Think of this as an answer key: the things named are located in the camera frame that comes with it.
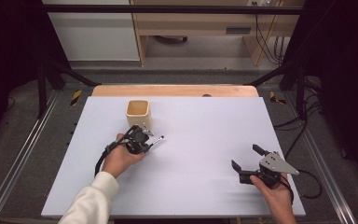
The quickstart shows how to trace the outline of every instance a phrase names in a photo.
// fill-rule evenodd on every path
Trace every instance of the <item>hazard tape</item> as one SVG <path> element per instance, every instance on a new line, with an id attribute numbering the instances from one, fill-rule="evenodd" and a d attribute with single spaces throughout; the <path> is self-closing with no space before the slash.
<path id="1" fill-rule="evenodd" d="M 79 99 L 79 96 L 81 94 L 81 91 L 76 91 L 74 94 L 74 97 L 72 98 L 71 105 L 76 105 L 77 100 Z"/>
<path id="2" fill-rule="evenodd" d="M 281 105 L 286 105 L 286 101 L 285 100 L 278 100 L 276 97 L 275 97 L 275 93 L 273 91 L 271 91 L 269 93 L 269 100 L 272 102 L 272 103 L 278 103 L 278 104 L 281 104 Z"/>

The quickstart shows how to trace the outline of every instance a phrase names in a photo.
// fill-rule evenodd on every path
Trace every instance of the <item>white sweater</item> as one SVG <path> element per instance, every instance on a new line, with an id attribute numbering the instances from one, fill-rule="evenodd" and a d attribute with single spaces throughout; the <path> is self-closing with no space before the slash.
<path id="1" fill-rule="evenodd" d="M 76 195 L 60 223 L 103 223 L 109 220 L 118 182 L 107 172 L 98 173 L 91 185 Z"/>

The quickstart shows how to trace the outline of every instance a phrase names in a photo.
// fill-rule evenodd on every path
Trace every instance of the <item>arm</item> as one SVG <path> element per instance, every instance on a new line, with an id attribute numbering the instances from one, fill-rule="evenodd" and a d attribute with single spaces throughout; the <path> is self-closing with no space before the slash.
<path id="1" fill-rule="evenodd" d="M 60 223 L 107 223 L 112 200 L 118 191 L 116 178 L 144 155 L 130 154 L 123 145 L 115 147 L 105 158 L 103 170 L 95 176 L 90 186 L 78 192 Z"/>
<path id="2" fill-rule="evenodd" d="M 251 180 L 263 194 L 268 204 L 269 211 L 278 224 L 296 223 L 290 199 L 290 192 L 285 186 L 279 184 L 275 189 L 269 189 L 269 187 L 267 187 L 257 176 L 252 175 Z"/>

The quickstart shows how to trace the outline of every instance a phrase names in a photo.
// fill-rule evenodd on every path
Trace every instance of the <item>beige container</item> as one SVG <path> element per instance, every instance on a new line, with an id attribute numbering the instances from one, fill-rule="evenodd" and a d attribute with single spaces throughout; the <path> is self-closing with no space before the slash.
<path id="1" fill-rule="evenodd" d="M 147 130 L 152 129 L 152 117 L 150 103 L 146 100 L 131 100 L 127 104 L 126 110 L 127 121 L 132 125 L 139 125 Z"/>

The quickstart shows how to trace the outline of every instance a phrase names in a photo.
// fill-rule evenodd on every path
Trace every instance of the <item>white table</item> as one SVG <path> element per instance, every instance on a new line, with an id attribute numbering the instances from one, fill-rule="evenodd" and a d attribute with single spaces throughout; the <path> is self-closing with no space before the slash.
<path id="1" fill-rule="evenodd" d="M 151 104 L 150 142 L 164 135 L 146 157 L 118 178 L 112 217 L 270 216 L 259 191 L 239 183 L 231 168 L 258 169 L 258 144 L 282 155 L 264 101 L 259 97 L 90 97 L 42 211 L 60 217 L 93 179 L 95 163 L 117 133 L 129 129 L 125 107 L 131 99 Z M 296 186 L 296 216 L 305 211 Z"/>

